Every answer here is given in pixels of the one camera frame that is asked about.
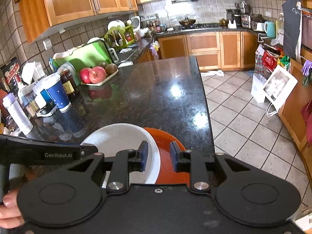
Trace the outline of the person's left hand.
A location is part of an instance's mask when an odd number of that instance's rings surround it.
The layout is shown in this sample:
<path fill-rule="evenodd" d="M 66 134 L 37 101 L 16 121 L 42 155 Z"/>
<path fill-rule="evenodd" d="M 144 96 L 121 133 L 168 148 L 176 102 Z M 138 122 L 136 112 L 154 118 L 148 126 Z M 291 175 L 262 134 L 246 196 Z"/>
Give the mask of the person's left hand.
<path fill-rule="evenodd" d="M 3 197 L 0 211 L 0 226 L 4 229 L 13 229 L 24 224 L 21 212 L 17 206 L 18 190 L 13 190 Z"/>

